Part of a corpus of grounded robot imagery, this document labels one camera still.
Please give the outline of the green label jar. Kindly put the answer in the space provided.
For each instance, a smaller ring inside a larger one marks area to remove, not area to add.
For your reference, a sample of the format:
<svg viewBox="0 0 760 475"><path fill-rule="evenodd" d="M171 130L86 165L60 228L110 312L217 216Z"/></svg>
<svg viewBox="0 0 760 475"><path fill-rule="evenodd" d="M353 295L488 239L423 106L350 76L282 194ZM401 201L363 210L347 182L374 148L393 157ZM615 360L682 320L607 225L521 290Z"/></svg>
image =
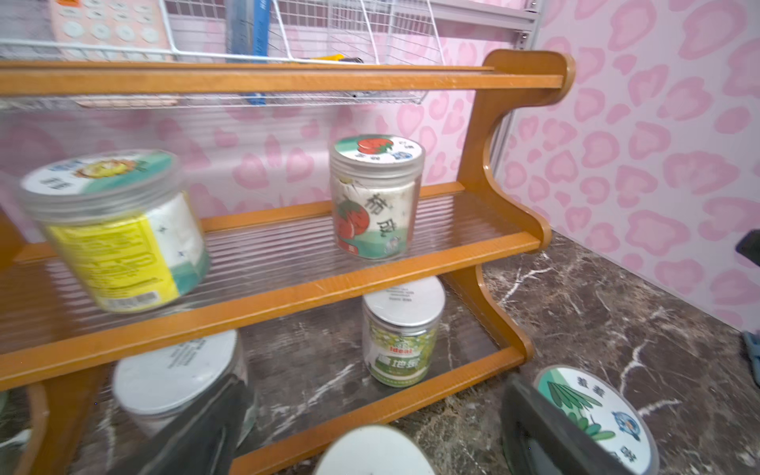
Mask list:
<svg viewBox="0 0 760 475"><path fill-rule="evenodd" d="M436 276L362 297L363 361L377 381L407 388L425 379L445 300Z"/></svg>

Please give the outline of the green leaf lid seed jar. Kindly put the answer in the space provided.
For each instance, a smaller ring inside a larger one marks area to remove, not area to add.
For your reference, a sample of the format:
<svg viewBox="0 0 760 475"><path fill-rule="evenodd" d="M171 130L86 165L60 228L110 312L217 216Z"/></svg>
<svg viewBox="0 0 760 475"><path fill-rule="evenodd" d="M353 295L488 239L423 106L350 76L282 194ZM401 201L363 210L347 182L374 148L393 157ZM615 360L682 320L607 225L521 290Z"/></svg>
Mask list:
<svg viewBox="0 0 760 475"><path fill-rule="evenodd" d="M534 387L633 474L657 474L659 450L639 412L618 390L571 366L544 368Z"/></svg>

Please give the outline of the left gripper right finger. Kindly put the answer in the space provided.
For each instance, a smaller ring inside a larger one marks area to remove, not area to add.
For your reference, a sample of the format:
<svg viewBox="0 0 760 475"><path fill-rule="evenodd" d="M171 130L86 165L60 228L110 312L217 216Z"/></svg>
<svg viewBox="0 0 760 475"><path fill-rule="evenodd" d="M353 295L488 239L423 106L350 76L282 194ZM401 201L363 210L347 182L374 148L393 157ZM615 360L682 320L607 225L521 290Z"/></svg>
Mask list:
<svg viewBox="0 0 760 475"><path fill-rule="evenodd" d="M629 473L520 375L505 382L501 433L513 474Z"/></svg>

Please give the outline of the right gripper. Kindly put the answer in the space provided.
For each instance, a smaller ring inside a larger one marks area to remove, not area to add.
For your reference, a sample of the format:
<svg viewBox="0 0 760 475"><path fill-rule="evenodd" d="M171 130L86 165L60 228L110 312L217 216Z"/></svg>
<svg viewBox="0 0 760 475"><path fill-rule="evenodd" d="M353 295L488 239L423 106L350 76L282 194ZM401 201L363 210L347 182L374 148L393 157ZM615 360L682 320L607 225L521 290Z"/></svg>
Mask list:
<svg viewBox="0 0 760 475"><path fill-rule="evenodd" d="M760 229L747 233L735 246L735 252L755 266L760 266Z"/></svg>

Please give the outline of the tomato lid seed jar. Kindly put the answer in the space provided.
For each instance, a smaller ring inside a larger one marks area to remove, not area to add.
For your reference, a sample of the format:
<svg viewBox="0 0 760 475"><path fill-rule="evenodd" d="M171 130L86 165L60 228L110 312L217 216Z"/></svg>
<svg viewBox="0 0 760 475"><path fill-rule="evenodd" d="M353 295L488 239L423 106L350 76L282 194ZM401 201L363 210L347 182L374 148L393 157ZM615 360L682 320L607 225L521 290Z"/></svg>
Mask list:
<svg viewBox="0 0 760 475"><path fill-rule="evenodd" d="M330 150L336 244L356 257L401 255L411 243L426 153L415 141L363 135Z"/></svg>

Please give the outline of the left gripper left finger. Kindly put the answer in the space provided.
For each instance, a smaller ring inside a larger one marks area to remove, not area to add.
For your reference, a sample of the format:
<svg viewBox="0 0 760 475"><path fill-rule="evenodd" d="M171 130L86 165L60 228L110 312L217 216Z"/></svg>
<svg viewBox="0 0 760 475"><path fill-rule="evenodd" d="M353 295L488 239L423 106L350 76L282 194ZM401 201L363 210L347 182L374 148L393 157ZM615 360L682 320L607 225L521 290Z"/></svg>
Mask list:
<svg viewBox="0 0 760 475"><path fill-rule="evenodd" d="M191 406L111 474L227 474L253 393L234 374L216 381Z"/></svg>

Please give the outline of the sunflower lid seed jar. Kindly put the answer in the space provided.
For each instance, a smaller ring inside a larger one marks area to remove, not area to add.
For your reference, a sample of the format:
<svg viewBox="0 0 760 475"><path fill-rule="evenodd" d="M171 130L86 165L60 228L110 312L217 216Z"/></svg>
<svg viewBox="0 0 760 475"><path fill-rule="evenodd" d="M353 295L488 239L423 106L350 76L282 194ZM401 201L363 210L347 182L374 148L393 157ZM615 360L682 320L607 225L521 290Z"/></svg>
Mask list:
<svg viewBox="0 0 760 475"><path fill-rule="evenodd" d="M130 314L194 290L211 257L179 159L163 150L70 158L21 179L36 222L102 310Z"/></svg>

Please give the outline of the tall white-lid seed jar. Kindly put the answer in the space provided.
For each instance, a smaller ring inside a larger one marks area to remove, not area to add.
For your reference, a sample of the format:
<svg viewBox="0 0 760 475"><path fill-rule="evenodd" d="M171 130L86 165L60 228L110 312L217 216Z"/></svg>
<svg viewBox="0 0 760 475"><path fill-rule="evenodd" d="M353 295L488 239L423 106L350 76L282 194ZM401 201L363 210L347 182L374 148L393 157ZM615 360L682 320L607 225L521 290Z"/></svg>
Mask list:
<svg viewBox="0 0 760 475"><path fill-rule="evenodd" d="M434 475L417 443L395 427L370 425L349 431L324 452L315 475Z"/></svg>

